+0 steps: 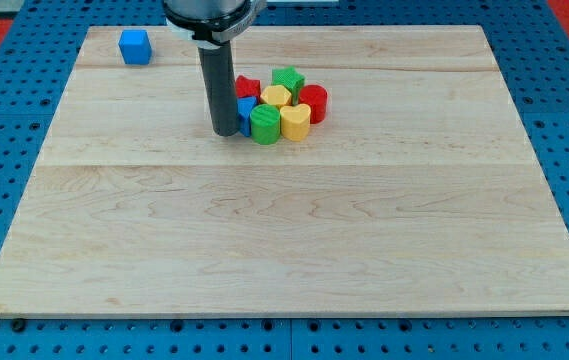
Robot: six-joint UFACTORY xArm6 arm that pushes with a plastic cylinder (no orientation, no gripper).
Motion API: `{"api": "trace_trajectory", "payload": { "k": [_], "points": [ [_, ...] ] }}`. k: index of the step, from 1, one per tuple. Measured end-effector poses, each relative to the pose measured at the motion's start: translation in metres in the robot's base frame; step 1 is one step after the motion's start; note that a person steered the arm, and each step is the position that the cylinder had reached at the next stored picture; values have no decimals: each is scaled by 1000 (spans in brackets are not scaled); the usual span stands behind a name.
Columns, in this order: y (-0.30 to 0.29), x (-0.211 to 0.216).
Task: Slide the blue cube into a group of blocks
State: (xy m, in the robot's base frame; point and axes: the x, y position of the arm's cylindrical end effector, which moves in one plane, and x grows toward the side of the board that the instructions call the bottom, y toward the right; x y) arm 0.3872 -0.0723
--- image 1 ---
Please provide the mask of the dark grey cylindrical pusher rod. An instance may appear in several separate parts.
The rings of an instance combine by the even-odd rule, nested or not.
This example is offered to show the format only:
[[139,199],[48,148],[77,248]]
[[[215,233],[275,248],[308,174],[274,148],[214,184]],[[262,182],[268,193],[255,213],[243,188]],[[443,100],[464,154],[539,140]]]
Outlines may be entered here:
[[198,55],[213,130],[222,137],[232,136],[239,131],[239,120],[231,43],[200,48]]

